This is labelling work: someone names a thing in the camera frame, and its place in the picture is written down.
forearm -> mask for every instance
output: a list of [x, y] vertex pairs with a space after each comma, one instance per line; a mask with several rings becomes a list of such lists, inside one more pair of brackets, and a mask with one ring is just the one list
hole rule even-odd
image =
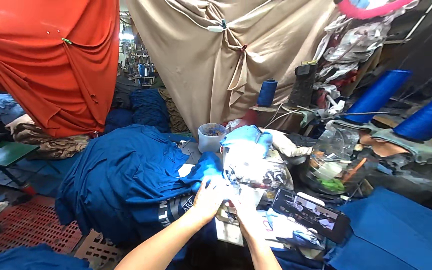
[[115, 270], [164, 270], [205, 222], [188, 210], [181, 218], [137, 246]]
[[265, 239], [249, 237], [246, 242], [255, 270], [281, 270], [278, 260]]

hanging cloth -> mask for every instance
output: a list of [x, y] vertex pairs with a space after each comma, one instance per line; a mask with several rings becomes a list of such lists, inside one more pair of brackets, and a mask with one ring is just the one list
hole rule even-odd
[[102, 132], [118, 33], [117, 0], [0, 0], [0, 90], [53, 137]]
[[[138, 33], [184, 121], [241, 118], [261, 84], [287, 97], [294, 69], [311, 60], [333, 19], [333, 0], [128, 0]], [[222, 27], [215, 33], [207, 28]]]

green table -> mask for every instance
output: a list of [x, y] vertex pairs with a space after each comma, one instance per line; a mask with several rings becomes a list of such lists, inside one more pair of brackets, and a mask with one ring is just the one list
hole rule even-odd
[[[15, 182], [18, 186], [23, 187], [25, 185], [24, 181], [18, 180], [14, 175], [12, 175], [7, 168], [13, 166], [15, 163], [19, 162], [27, 155], [37, 151], [39, 149], [39, 145], [32, 144], [22, 144], [17, 142], [0, 142], [0, 170], [3, 174], [9, 177], [11, 181]], [[46, 164], [57, 171], [60, 174], [60, 171], [56, 169], [51, 163], [45, 160]]]

white cord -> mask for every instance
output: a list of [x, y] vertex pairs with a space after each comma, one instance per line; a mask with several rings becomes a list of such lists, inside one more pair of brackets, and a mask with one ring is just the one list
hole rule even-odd
[[[174, 10], [176, 10], [177, 12], [179, 12], [179, 13], [183, 14], [184, 16], [188, 17], [189, 20], [191, 20], [195, 25], [197, 25], [197, 26], [199, 26], [199, 27], [201, 27], [201, 28], [204, 28], [204, 29], [206, 29], [206, 30], [209, 30], [208, 27], [218, 27], [218, 26], [220, 26], [220, 25], [210, 25], [210, 26], [208, 26], [208, 27], [204, 27], [204, 26], [202, 26], [201, 24], [195, 22], [195, 20], [193, 20], [193, 19], [192, 19], [188, 14], [184, 13], [183, 11], [181, 11], [181, 10], [177, 9], [176, 7], [174, 7], [173, 5], [171, 5], [171, 4], [168, 2], [168, 0], [164, 0], [164, 1], [165, 1], [166, 4], [168, 4], [168, 6], [170, 6], [172, 9], [174, 9]], [[248, 13], [246, 13], [244, 16], [248, 16], [248, 15], [250, 15], [250, 14], [253, 13], [255, 10], [261, 8], [262, 6], [266, 5], [267, 3], [271, 2], [271, 1], [273, 1], [273, 0], [267, 0], [266, 2], [262, 3], [261, 5], [257, 6], [257, 7], [254, 8], [253, 10], [249, 11]], [[229, 25], [230, 25], [231, 23], [236, 22], [236, 21], [238, 21], [238, 19], [236, 19], [236, 20], [234, 20], [234, 21], [231, 21], [231, 22], [227, 22], [227, 23], [226, 23], [226, 27], [223, 28], [222, 31], [228, 29]]]
[[287, 112], [287, 113], [285, 113], [285, 114], [283, 114], [283, 115], [281, 115], [281, 116], [278, 116], [278, 117], [276, 117], [276, 119], [274, 119], [274, 120], [272, 120], [271, 122], [269, 122], [269, 124], [267, 124], [264, 128], [267, 128], [269, 125], [273, 124], [273, 122], [276, 121], [276, 120], [278, 120], [279, 118], [281, 118], [281, 117], [283, 117], [283, 116], [285, 116], [285, 115], [288, 115], [288, 114], [292, 114], [292, 113], [294, 113], [294, 112], [296, 112], [296, 111], [300, 111], [300, 110], [301, 110], [300, 108], [297, 108], [297, 109], [292, 110], [292, 111], [290, 111], [290, 112]]
[[204, 28], [204, 29], [208, 30], [207, 27], [204, 27], [204, 26], [202, 26], [201, 24], [195, 22], [195, 20], [193, 20], [193, 19], [192, 19], [188, 14], [186, 14], [186, 13], [184, 13], [183, 11], [181, 11], [181, 10], [175, 8], [173, 5], [171, 5], [171, 4], [168, 2], [168, 0], [164, 0], [164, 1], [165, 1], [166, 4], [168, 4], [168, 6], [170, 6], [172, 9], [174, 9], [174, 10], [176, 10], [177, 12], [179, 12], [179, 13], [183, 14], [184, 16], [188, 17], [188, 19], [191, 20], [195, 25], [197, 25], [197, 26], [199, 26], [199, 27], [201, 27], [201, 28]]
[[283, 103], [279, 104], [279, 107], [277, 108], [276, 112], [274, 113], [273, 117], [271, 118], [271, 120], [269, 120], [270, 122], [273, 121], [273, 119], [276, 117], [276, 115], [279, 112], [279, 109], [281, 109], [281, 106], [283, 106]]

white plastic cup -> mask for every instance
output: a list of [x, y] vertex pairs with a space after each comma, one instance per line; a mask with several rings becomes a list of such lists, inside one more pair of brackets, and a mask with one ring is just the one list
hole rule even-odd
[[226, 128], [217, 123], [203, 124], [198, 128], [199, 144], [198, 149], [201, 153], [219, 153], [221, 141], [226, 135]]

